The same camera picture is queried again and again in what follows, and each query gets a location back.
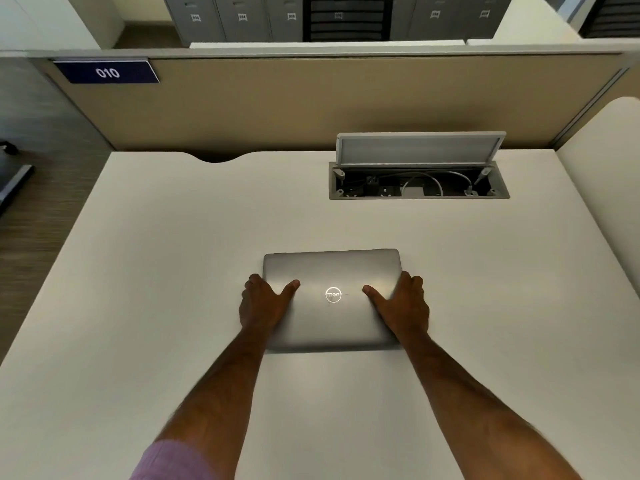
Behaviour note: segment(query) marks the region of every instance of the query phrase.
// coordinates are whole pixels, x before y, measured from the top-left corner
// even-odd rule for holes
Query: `gray carpet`
[[[0,215],[0,362],[111,147],[26,59],[0,58],[0,140],[34,174]]]

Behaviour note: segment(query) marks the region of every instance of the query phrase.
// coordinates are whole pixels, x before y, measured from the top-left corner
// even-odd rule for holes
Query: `hand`
[[[260,275],[252,274],[242,291],[242,303],[238,309],[240,323],[243,327],[256,324],[272,330],[284,316],[299,287],[300,282],[293,280],[284,287],[282,293],[276,294]]]
[[[396,291],[391,299],[384,299],[377,290],[369,285],[362,289],[372,301],[387,326],[398,339],[400,335],[409,331],[429,328],[429,306],[424,302],[422,278],[411,277],[403,271],[396,285]]]

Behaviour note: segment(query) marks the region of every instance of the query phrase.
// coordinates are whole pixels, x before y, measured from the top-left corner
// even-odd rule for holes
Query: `person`
[[[300,282],[276,294],[244,284],[242,330],[188,393],[144,453],[132,480],[228,480],[236,473],[268,338]],[[391,299],[365,285],[404,347],[465,480],[579,480],[569,463],[429,336],[422,279],[403,272]]]

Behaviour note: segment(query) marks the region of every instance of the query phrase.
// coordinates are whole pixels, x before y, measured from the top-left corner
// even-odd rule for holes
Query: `dell logo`
[[[336,287],[331,287],[324,292],[325,297],[331,303],[338,303],[342,298],[342,291]]]

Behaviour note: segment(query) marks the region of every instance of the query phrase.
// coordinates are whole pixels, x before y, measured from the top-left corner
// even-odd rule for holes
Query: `chair wheel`
[[[7,143],[6,141],[0,143],[0,148],[2,148],[7,155],[17,155],[19,153],[16,145]]]

